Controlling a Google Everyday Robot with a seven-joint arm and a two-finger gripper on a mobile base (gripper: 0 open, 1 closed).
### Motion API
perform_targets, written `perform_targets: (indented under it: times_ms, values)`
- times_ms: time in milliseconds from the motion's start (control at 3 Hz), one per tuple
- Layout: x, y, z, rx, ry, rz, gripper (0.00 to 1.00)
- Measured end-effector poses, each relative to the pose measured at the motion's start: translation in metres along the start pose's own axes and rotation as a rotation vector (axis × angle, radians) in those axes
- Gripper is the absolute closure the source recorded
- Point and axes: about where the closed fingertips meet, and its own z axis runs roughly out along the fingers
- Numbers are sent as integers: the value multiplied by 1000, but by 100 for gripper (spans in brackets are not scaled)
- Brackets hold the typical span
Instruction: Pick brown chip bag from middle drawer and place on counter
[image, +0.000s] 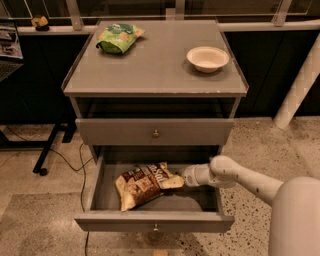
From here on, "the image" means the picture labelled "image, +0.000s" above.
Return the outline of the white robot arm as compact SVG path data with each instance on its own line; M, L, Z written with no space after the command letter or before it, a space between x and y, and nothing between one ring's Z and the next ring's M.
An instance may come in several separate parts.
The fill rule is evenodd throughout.
M226 156L208 167L183 171L196 188L238 185L268 205L268 256L320 256L320 180L299 176L286 182L247 169Z

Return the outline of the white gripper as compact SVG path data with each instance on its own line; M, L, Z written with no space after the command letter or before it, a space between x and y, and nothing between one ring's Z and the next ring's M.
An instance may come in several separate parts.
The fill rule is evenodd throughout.
M209 164L197 164L184 167L178 171L181 176L171 176L162 181L163 189L180 188L184 185L188 187L199 187L213 185L213 172Z

